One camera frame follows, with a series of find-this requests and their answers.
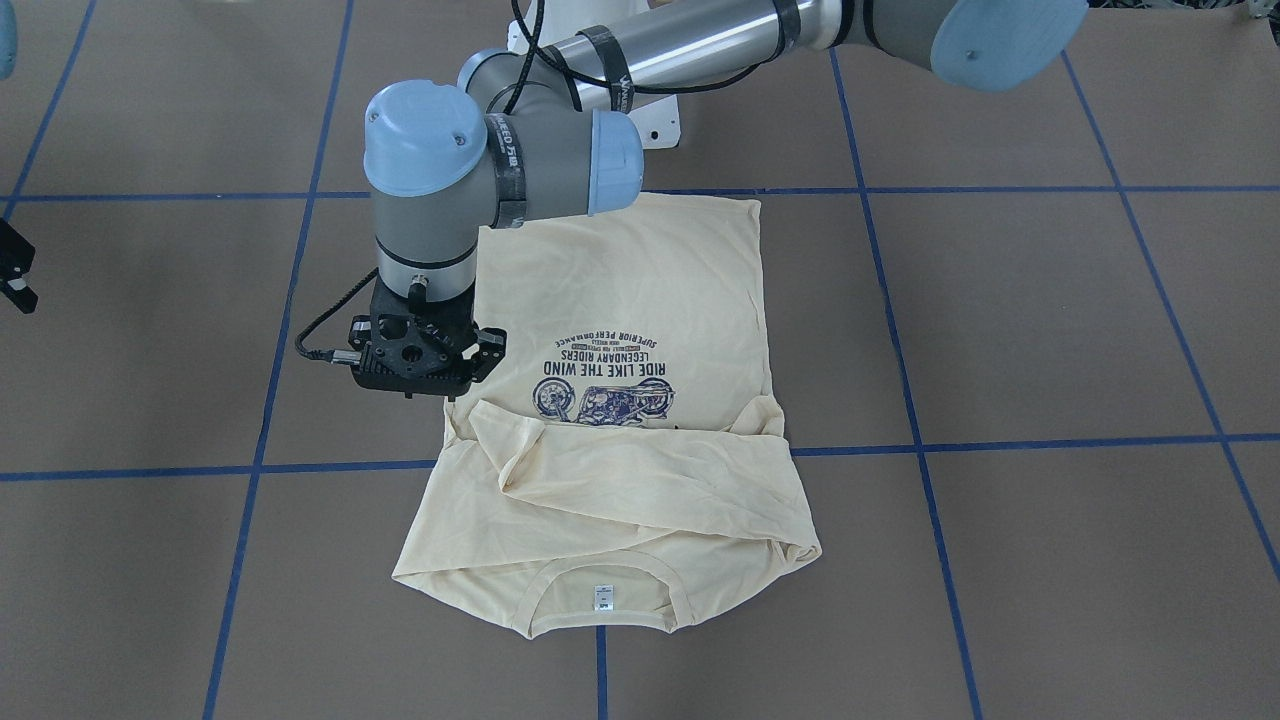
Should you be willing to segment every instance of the black object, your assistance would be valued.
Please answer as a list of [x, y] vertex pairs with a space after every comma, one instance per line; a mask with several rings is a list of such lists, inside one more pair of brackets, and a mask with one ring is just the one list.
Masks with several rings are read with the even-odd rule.
[[600, 67], [604, 68], [604, 79], [609, 83], [611, 110], [630, 113], [635, 100], [635, 82], [631, 81], [631, 67], [627, 56], [618, 45], [618, 38], [613, 37], [613, 31], [604, 26], [591, 26], [577, 32], [585, 37], [595, 49]]
[[518, 228], [525, 224], [525, 213], [529, 209], [525, 191], [525, 155], [520, 149], [520, 138], [516, 137], [516, 131], [506, 115], [490, 113], [484, 117], [484, 122], [489, 128], [489, 155], [493, 158], [494, 177], [498, 181], [498, 213], [489, 227]]
[[[529, 41], [529, 46], [532, 49], [532, 51], [538, 53], [538, 56], [541, 58], [541, 60], [548, 65], [550, 65], [556, 72], [563, 74], [567, 78], [585, 82], [586, 85], [593, 85], [595, 87], [605, 87], [605, 88], [609, 87], [608, 81], [594, 78], [591, 76], [584, 76], [582, 73], [575, 70], [573, 68], [570, 68], [564, 63], [564, 58], [559, 53], [556, 53], [556, 56], [553, 58], [552, 53], [548, 51], [548, 50], [554, 50], [553, 47], [539, 47], [536, 42], [532, 42], [534, 40], [532, 33], [529, 32], [529, 26], [525, 24], [525, 15], [524, 13], [520, 12], [520, 0], [511, 0], [511, 13], [512, 17], [516, 18], [516, 26], [520, 27], [521, 35], [525, 36], [526, 41]], [[782, 29], [780, 28], [778, 45], [785, 46], [785, 44], [786, 40], [783, 37]], [[649, 86], [636, 85], [632, 87], [632, 90], [637, 95], [691, 95], [696, 92], [710, 92], [712, 90], [721, 90], [739, 82], [746, 76], [754, 73], [755, 69], [759, 68], [762, 64], [763, 63], [748, 65], [746, 68], [742, 68], [742, 70], [735, 74], [733, 77], [722, 79], [719, 82], [713, 82], [709, 85], [696, 85], [692, 87], [649, 87]], [[577, 105], [575, 108], [576, 110], [582, 109], [581, 101], [579, 101], [576, 105]]]
[[305, 345], [307, 336], [315, 332], [315, 329], [319, 328], [325, 320], [332, 318], [334, 313], [342, 310], [344, 305], [351, 302], [352, 297], [356, 297], [356, 293], [364, 290], [366, 284], [374, 282], [374, 278], [376, 277], [378, 277], [378, 268], [369, 270], [369, 274], [365, 275], [364, 279], [361, 279], [358, 283], [356, 283], [356, 287], [348, 290], [347, 295], [343, 295], [342, 299], [338, 300], [338, 302], [334, 302], [328, 310], [320, 313], [320, 316], [316, 318], [315, 320], [311, 320], [310, 325], [302, 328], [302, 332], [300, 332], [298, 336], [293, 338], [293, 348], [298, 351], [298, 355], [306, 357], [307, 360], [324, 360], [325, 363], [333, 363], [333, 350], [307, 350], [307, 346]]
[[841, 0], [840, 3], [840, 32], [836, 33], [836, 40], [827, 49], [844, 45], [845, 40], [849, 37], [849, 31], [854, 27], [854, 5], [858, 0]]
[[876, 0], [863, 1], [863, 32], [867, 33], [867, 41], [876, 46], [877, 50], [888, 53], [876, 37]]
[[[545, 14], [547, 5], [543, 3], [538, 4], [538, 14], [534, 18], [534, 35], [529, 38], [529, 46], [536, 47], [538, 40], [543, 36], [543, 15]], [[516, 88], [511, 94], [511, 100], [507, 100], [507, 108], [503, 110], [509, 115], [516, 109], [516, 102], [520, 102], [520, 94], [525, 91], [525, 83], [529, 82], [529, 70], [534, 68], [534, 58], [538, 55], [535, 53], [525, 53], [525, 64], [520, 68], [520, 79], [516, 81]]]
[[[374, 286], [369, 315], [351, 320], [348, 343], [360, 352], [351, 366], [367, 389], [457, 397], [493, 372], [507, 352], [507, 332], [480, 329], [471, 320], [475, 286], [443, 302], [410, 302], [383, 284]], [[463, 357], [477, 346], [470, 357]]]
[[800, 40], [800, 8], [796, 5], [796, 0], [773, 0], [773, 12], [778, 15], [781, 42], [765, 63], [772, 63], [783, 53], [790, 53], [796, 46], [796, 41]]
[[22, 275], [31, 272], [35, 258], [36, 247], [0, 218], [0, 292], [28, 315], [36, 311], [40, 297]]

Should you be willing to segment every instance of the cable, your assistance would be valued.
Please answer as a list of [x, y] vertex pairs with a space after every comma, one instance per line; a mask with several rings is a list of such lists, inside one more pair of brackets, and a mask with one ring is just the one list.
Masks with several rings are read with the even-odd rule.
[[[541, 1], [543, 0], [539, 0], [539, 10], [541, 10]], [[568, 76], [568, 77], [571, 77], [571, 78], [573, 78], [573, 79], [576, 79], [579, 82], [584, 82], [584, 83], [594, 86], [594, 87], [604, 87], [604, 88], [609, 87], [608, 82], [605, 82], [603, 79], [599, 79], [599, 78], [594, 78], [591, 76], [585, 76], [585, 74], [582, 74], [582, 73], [580, 73], [580, 72], [577, 72], [577, 70], [575, 70], [575, 69], [572, 69], [572, 68], [562, 64], [559, 60], [557, 60], [550, 54], [548, 54], [545, 50], [543, 50], [540, 46], [538, 46], [538, 44], [534, 42], [532, 35], [529, 32], [529, 26], [525, 24], [525, 15], [520, 10], [518, 0], [511, 0], [511, 12], [512, 12], [512, 15], [516, 19], [516, 24], [520, 26], [521, 35], [524, 35], [525, 36], [525, 41], [529, 42], [529, 46], [530, 46], [531, 51], [536, 53], [538, 56], [541, 58], [544, 63], [547, 63], [548, 65], [550, 65], [552, 68], [554, 68], [559, 73], [562, 73], [564, 76]], [[773, 51], [773, 55], [769, 58], [769, 60], [773, 60], [774, 58], [777, 58], [778, 55], [781, 55], [785, 49], [786, 49], [786, 32], [783, 31], [782, 23], [780, 22], [778, 23], [778, 44], [777, 44], [777, 47]], [[756, 63], [754, 65], [744, 68], [742, 70], [740, 70], [737, 74], [735, 74], [732, 77], [728, 77], [728, 78], [718, 81], [718, 82], [708, 83], [708, 85], [696, 85], [696, 86], [691, 86], [691, 87], [654, 87], [654, 86], [637, 85], [637, 86], [635, 86], [635, 92], [637, 92], [640, 95], [689, 95], [689, 94], [694, 94], [694, 92], [709, 92], [709, 91], [713, 91], [713, 90], [722, 90], [722, 88], [726, 88], [726, 87], [728, 87], [728, 86], [731, 86], [731, 85], [741, 81], [746, 76], [754, 73], [755, 69], [759, 68], [760, 65], [763, 65], [764, 63]]]
[[305, 341], [307, 336], [311, 334], [312, 331], [319, 328], [321, 323], [332, 318], [334, 313], [342, 310], [343, 305], [351, 302], [351, 299], [355, 297], [357, 292], [364, 290], [365, 286], [369, 284], [370, 281], [372, 281], [376, 275], [378, 275], [378, 268], [374, 268], [372, 270], [369, 272], [367, 275], [365, 275], [365, 279], [360, 281], [358, 283], [356, 283], [356, 287], [347, 291], [347, 295], [343, 295], [342, 300], [339, 300], [333, 307], [321, 313], [319, 318], [312, 320], [310, 325], [307, 325], [306, 328], [302, 329], [302, 332], [298, 333], [298, 337], [293, 338], [293, 348], [298, 351], [298, 355], [306, 357], [307, 360], [323, 360], [325, 363], [333, 360], [333, 352], [334, 352], [333, 350], [307, 350], [306, 346], [302, 345], [302, 341]]
[[[516, 5], [516, 0], [511, 0], [511, 4], [517, 10], [520, 9], [520, 6]], [[547, 0], [538, 0], [538, 13], [534, 15], [534, 33], [532, 36], [526, 37], [530, 49], [541, 50], [541, 47], [538, 46], [538, 40], [543, 36], [543, 15], [545, 14]], [[503, 110], [503, 113], [508, 115], [516, 109], [516, 101], [520, 100], [520, 94], [524, 92], [525, 83], [529, 82], [529, 70], [534, 67], [534, 55], [535, 53], [532, 50], [525, 53], [525, 65], [520, 68], [520, 79], [516, 81], [516, 90], [512, 91], [511, 99], [507, 100], [507, 109]]]

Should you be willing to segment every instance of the brown paper floor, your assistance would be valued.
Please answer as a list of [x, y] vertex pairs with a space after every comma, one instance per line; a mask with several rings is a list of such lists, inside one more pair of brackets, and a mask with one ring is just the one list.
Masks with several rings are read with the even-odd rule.
[[0, 716], [1280, 716], [1280, 50], [1242, 8], [1092, 10], [998, 96], [841, 47], [685, 100], [645, 187], [763, 202], [826, 556], [526, 642], [389, 578], [439, 401], [287, 342], [374, 261], [369, 97], [507, 4], [15, 6]]

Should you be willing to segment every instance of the blue joint cap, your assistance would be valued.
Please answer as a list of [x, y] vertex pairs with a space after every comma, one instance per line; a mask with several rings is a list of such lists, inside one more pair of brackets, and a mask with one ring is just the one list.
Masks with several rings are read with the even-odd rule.
[[959, 0], [933, 37], [940, 78], [1002, 92], [1052, 63], [1084, 22], [1085, 0]]
[[485, 60], [495, 55], [515, 55], [515, 53], [508, 53], [506, 50], [490, 47], [488, 50], [481, 50], [475, 55], [467, 58], [467, 61], [462, 63], [462, 69], [458, 70], [457, 86], [461, 87], [463, 92], [466, 92], [467, 86], [471, 85], [471, 78], [476, 74], [476, 70], [480, 69], [480, 65], [483, 65]]
[[18, 63], [18, 15], [9, 0], [0, 0], [0, 79], [13, 74]]
[[636, 201], [644, 182], [644, 146], [631, 118], [591, 110], [591, 181], [586, 214], [621, 210]]
[[452, 85], [408, 79], [365, 110], [365, 177], [387, 195], [417, 197], [462, 179], [484, 156], [484, 115]]

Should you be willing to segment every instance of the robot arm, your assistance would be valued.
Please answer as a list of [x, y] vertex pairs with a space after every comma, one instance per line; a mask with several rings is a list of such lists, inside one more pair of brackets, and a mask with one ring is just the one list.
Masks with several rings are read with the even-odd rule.
[[392, 85], [365, 115], [379, 259], [370, 313], [352, 323], [353, 351], [311, 356], [349, 365], [362, 387], [406, 395], [457, 396], [483, 380], [504, 355], [506, 333], [472, 322], [477, 228], [634, 202], [644, 155], [625, 113], [649, 97], [739, 78], [795, 47], [841, 44], [876, 46], [954, 85], [1007, 90], [1057, 56], [1085, 8], [682, 0], [547, 47], [532, 42], [535, 59], [479, 53], [456, 86]]

